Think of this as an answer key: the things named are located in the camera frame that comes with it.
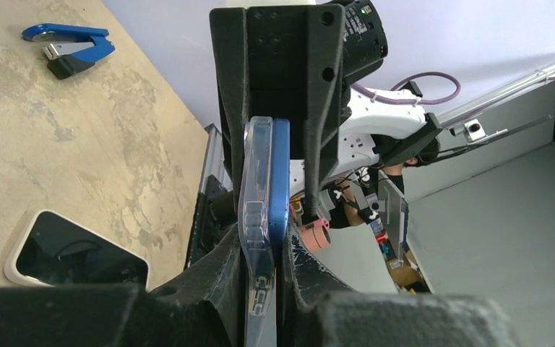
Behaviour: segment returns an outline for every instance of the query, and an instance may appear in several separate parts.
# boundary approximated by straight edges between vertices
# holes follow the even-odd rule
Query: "black cylinder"
[[[343,79],[352,84],[378,69],[388,54],[382,21],[371,0],[333,0],[345,7]]]

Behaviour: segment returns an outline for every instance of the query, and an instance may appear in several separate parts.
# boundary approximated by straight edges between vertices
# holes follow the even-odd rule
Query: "pink object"
[[[313,223],[301,227],[299,234],[301,235],[305,247],[311,253],[331,245],[329,222],[324,218],[320,218]]]

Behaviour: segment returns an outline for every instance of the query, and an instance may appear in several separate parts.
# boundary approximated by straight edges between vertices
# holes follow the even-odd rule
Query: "metal pole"
[[[531,90],[542,87],[555,79],[555,63],[548,65],[542,69],[536,70],[529,76],[509,83],[503,87],[495,89],[490,93],[473,99],[464,105],[453,108],[443,113],[438,118],[444,119],[442,127],[450,129],[455,125],[463,123],[471,118],[475,118],[483,111],[513,100],[522,94],[526,94]]]

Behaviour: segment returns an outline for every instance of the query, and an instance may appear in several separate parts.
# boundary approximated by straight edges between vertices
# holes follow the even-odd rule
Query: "black hair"
[[[437,159],[439,155],[439,151],[441,150],[441,145],[439,144],[439,140],[435,137],[432,141],[429,142],[428,145],[415,157],[418,159],[415,164],[411,165],[405,163],[406,168],[414,167],[419,168],[421,166],[428,166],[431,165]]]

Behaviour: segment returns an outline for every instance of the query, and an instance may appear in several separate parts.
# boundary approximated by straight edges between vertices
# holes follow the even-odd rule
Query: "smartphone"
[[[137,283],[147,288],[150,266],[96,232],[41,210],[20,235],[4,272],[24,286]]]

